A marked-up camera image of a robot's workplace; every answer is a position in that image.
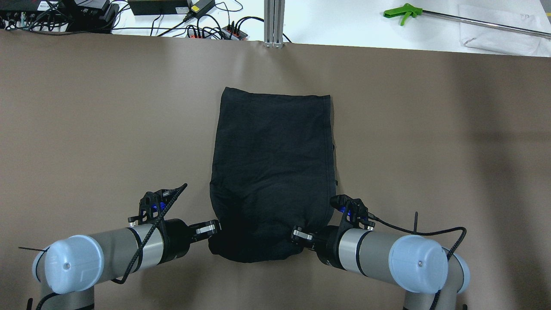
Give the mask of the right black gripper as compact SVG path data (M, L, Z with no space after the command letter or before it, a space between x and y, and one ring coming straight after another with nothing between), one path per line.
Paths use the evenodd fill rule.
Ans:
M329 225L318 232L306 232L302 227L294 226L291 232L291 242L309 251L314 251L321 263L344 269L339 259L339 227Z

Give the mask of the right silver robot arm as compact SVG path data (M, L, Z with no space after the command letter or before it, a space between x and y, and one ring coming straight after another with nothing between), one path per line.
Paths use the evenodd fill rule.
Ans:
M294 227L291 241L315 251L325 265L402 287L405 310L454 310L471 282L460 255L415 234L337 226L307 233Z

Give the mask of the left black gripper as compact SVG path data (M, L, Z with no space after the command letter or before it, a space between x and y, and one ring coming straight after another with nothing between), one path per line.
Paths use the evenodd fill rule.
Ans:
M220 231L222 228L216 219L190 226L181 219L166 220L163 228L163 262L185 256L192 243L204 241Z

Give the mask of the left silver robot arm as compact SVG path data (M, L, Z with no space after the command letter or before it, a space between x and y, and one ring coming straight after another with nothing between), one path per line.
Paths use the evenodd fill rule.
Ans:
M41 286L37 310L92 310L94 286L124 276L130 269L155 267L187 254L190 245L221 230L218 220L187 226L183 220L164 220L91 235L75 235L56 241L40 251L33 275Z

